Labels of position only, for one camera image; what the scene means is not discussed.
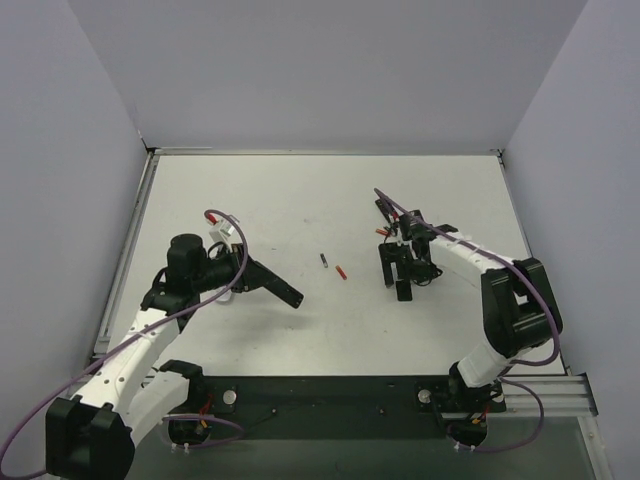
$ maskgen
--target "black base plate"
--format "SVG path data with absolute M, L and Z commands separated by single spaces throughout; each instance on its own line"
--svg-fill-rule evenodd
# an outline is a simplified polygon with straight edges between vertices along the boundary
M 444 437 L 441 413 L 463 411 L 449 391 L 448 376 L 206 377 L 214 395 L 211 413 L 242 425 L 247 439 L 352 440 Z M 235 402 L 223 401 L 233 390 Z M 492 412 L 505 411 L 491 402 Z M 215 427 L 212 438 L 233 432 Z

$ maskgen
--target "white table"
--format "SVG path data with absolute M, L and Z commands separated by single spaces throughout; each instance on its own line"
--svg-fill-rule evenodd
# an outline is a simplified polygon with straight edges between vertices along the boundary
M 217 208 L 240 220 L 251 256 L 303 292 L 304 302 L 294 310 L 261 289 L 206 307 L 159 364 L 185 360 L 206 375 L 447 374 L 482 338 L 480 292 L 445 272 L 413 287 L 412 302 L 398 302 L 382 279 L 382 237 L 374 231 L 384 222 L 373 187 L 497 253 L 528 256 L 496 157 L 162 156 L 111 345 L 166 264 L 170 239 L 191 232 L 208 246 L 202 212 Z M 550 351 L 547 343 L 527 358 Z M 513 373 L 564 369 L 558 359 Z

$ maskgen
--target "screw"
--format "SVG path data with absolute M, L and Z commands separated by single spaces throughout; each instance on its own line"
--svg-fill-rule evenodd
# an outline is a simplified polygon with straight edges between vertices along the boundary
M 431 402 L 431 392 L 426 389 L 422 389 L 418 392 L 418 401 L 420 403 L 429 403 Z
M 238 398 L 238 395 L 233 390 L 227 390 L 222 394 L 222 401 L 227 405 L 236 403 L 236 398 Z

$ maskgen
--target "white wall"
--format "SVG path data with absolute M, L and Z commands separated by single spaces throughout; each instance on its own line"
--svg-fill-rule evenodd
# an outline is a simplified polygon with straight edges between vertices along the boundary
M 509 142 L 506 172 L 533 253 L 587 371 L 618 479 L 638 478 L 640 2 L 590 0 Z
M 94 340 L 145 151 L 63 0 L 0 2 L 0 442 Z M 5 462 L 44 465 L 40 419 Z
M 586 0 L 70 0 L 148 145 L 504 147 Z

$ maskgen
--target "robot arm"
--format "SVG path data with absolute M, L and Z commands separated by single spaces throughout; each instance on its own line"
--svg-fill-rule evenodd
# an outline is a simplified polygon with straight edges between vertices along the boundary
M 108 360 L 73 396 L 57 398 L 46 415 L 47 471 L 70 479 L 124 478 L 136 446 L 163 417 L 176 409 L 200 411 L 207 405 L 202 368 L 171 360 L 160 367 L 146 388 L 146 375 L 162 352 L 187 327 L 193 312 L 142 333 L 149 325 L 194 306 L 200 294 L 218 289 L 236 276 L 244 255 L 241 244 L 230 244 L 226 222 L 214 227 L 219 241 L 213 258 L 202 239 L 184 234 L 171 240 L 167 267 L 158 272 L 122 342 L 141 338 Z M 246 268 L 232 287 L 236 293 L 264 287 L 292 306 L 303 295 L 260 263 L 248 257 Z M 205 441 L 209 429 L 178 432 L 184 438 Z
M 466 240 L 460 233 L 450 235 Z M 513 360 L 551 338 L 548 319 L 540 305 L 504 265 L 443 237 L 436 237 L 429 246 L 435 264 L 447 267 L 482 293 L 485 337 L 456 366 L 467 387 L 478 388 L 493 382 Z M 562 319 L 542 263 L 535 258 L 522 261 L 502 255 L 500 258 L 531 281 L 554 312 L 561 332 Z
M 412 283 L 428 285 L 439 277 L 442 270 L 438 266 L 453 271 L 481 291 L 485 337 L 451 370 L 454 380 L 462 380 L 461 390 L 465 394 L 493 383 L 513 360 L 552 338 L 549 320 L 540 304 L 512 271 L 477 250 L 486 249 L 450 225 L 438 229 L 453 240 L 436 235 L 416 220 L 422 219 L 419 210 L 398 216 L 395 210 L 386 212 L 383 203 L 377 205 L 390 223 L 390 232 L 401 235 L 401 241 L 385 242 L 378 247 L 387 287 L 394 285 L 391 265 L 396 266 L 399 301 L 412 299 Z M 461 240 L 477 249 L 461 245 Z M 553 312 L 561 332 L 562 319 L 542 263 L 535 258 L 514 260 L 496 256 L 513 265 L 533 284 Z

